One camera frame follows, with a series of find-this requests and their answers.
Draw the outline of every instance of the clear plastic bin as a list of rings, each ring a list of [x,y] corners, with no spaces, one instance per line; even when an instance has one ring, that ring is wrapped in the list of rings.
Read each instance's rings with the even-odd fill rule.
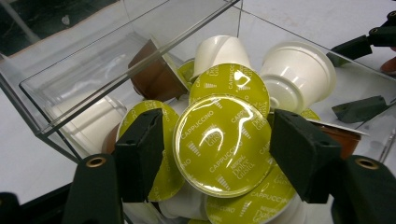
[[[103,104],[116,109],[121,116],[144,100],[136,93],[131,77],[163,55],[179,68],[194,58],[203,40],[213,35],[239,37],[256,71],[260,71],[268,49],[285,41],[302,41],[325,54],[335,54],[245,11],[238,1],[122,0],[28,49],[2,55],[0,84],[38,138],[67,158],[79,161],[90,153],[84,152],[81,148],[84,146],[71,134],[78,115],[105,99]],[[156,40],[158,49],[128,68],[150,39]],[[389,104],[396,98],[396,81],[352,61],[336,67],[335,71],[335,90],[311,109],[323,121],[368,133],[355,153],[377,160],[396,127],[394,108],[364,124],[345,124],[334,115],[332,106],[377,95],[382,95]],[[187,95],[167,103],[182,113],[188,104]],[[53,108],[59,106],[62,109],[54,112]],[[104,127],[103,134],[116,124],[115,121]],[[395,147],[385,160],[394,174],[396,166],[390,161],[396,159]],[[329,209],[323,205],[308,207],[306,223],[318,223],[315,211]]]

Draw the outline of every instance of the brown coffee capsule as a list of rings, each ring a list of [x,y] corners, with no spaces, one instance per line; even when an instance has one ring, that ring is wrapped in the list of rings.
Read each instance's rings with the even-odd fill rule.
[[[365,135],[365,133],[345,127],[328,124],[317,120],[310,121],[341,145],[341,159],[343,160],[353,154],[356,146],[361,140],[361,136]]]
[[[147,58],[157,49],[154,42],[149,40],[134,56],[128,64],[128,68]],[[170,67],[164,57],[151,63],[144,70],[131,77],[131,80],[136,92],[149,100],[167,101],[188,91],[177,77],[176,71]]]

